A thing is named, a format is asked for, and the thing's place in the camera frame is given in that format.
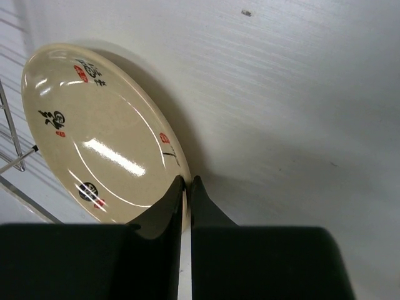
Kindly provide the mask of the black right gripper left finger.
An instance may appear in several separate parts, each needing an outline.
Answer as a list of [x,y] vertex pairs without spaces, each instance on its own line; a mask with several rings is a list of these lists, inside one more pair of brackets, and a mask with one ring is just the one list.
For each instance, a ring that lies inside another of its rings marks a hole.
[[1,226],[1,298],[176,299],[183,191],[127,224]]

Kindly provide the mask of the beige ceramic plate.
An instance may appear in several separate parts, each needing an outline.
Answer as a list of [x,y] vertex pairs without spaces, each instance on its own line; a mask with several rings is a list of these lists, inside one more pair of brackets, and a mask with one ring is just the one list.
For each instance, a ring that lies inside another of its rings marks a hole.
[[48,44],[27,61],[22,105],[49,170],[94,219],[126,224],[175,177],[191,183],[182,147],[143,88],[104,56]]

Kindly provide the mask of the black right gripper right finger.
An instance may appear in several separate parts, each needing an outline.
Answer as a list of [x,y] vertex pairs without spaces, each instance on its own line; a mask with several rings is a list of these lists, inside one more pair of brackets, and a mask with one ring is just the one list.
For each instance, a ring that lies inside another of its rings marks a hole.
[[332,235],[314,226],[240,226],[191,186],[193,299],[354,299]]

